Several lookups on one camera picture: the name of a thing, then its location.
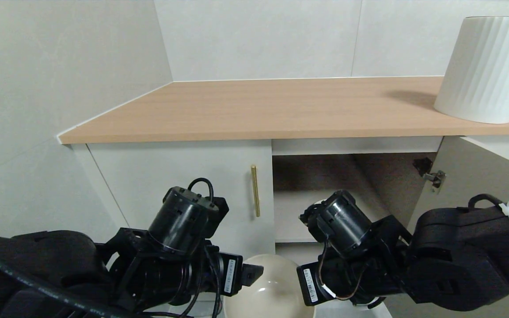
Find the white bowl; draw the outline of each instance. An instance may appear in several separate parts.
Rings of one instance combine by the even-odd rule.
[[[279,255],[257,255],[246,264],[262,265],[264,272],[252,286],[233,297],[224,297],[226,318],[315,318],[307,307],[297,279],[297,265]]]

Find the countertop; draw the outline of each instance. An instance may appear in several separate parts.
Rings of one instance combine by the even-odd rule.
[[[509,135],[433,103],[442,77],[175,82],[63,133],[64,144]]]

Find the door handle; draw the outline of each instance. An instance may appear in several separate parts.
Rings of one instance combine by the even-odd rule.
[[[256,176],[256,165],[251,166],[251,177],[253,181],[253,196],[254,196],[254,212],[256,217],[260,217],[260,199],[258,197],[258,179]]]

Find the white container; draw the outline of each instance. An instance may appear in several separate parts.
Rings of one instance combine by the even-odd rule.
[[[434,107],[469,121],[509,123],[509,17],[463,20]]]

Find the barcode label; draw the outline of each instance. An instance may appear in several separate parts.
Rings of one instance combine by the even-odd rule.
[[[311,299],[311,302],[317,302],[317,293],[315,292],[315,286],[313,285],[313,279],[311,278],[311,271],[309,268],[306,268],[304,270],[304,276],[305,276],[305,283],[308,286],[309,291],[309,299]]]
[[[227,278],[225,278],[224,292],[231,292],[234,274],[235,274],[235,260],[229,260],[229,265],[227,267]]]

